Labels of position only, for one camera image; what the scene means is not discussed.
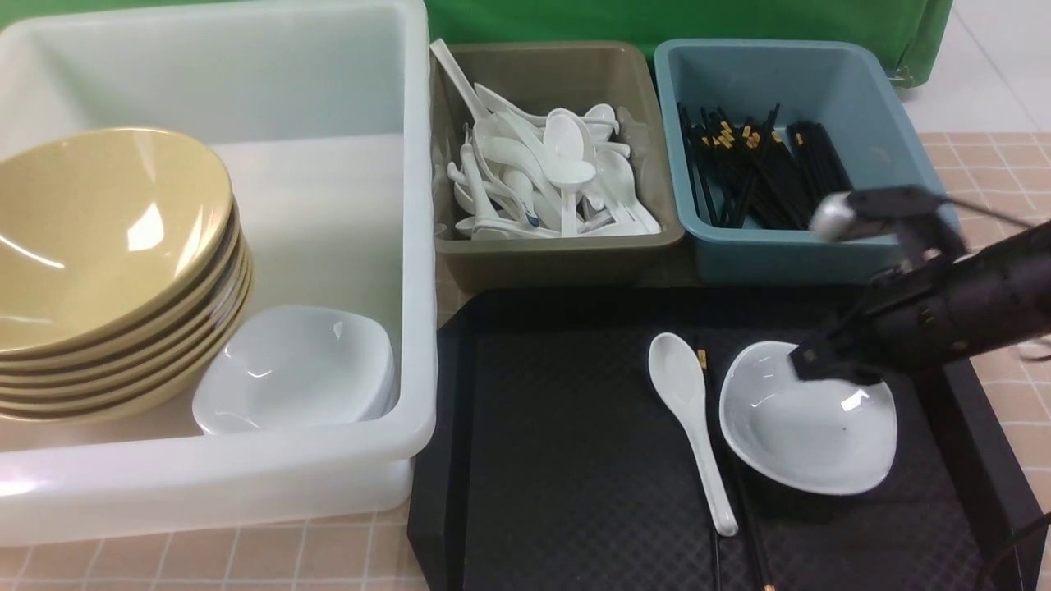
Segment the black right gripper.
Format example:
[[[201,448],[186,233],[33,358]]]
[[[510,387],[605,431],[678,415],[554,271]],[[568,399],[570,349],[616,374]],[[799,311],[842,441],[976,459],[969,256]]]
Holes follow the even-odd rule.
[[[894,235],[906,259],[872,277],[856,305],[815,327],[788,352],[796,378],[869,386],[887,373],[919,373],[1047,337],[1048,223],[1017,221],[1017,235],[970,252],[943,220],[946,204],[1009,221],[923,187],[823,199],[810,224],[815,238],[840,243]]]

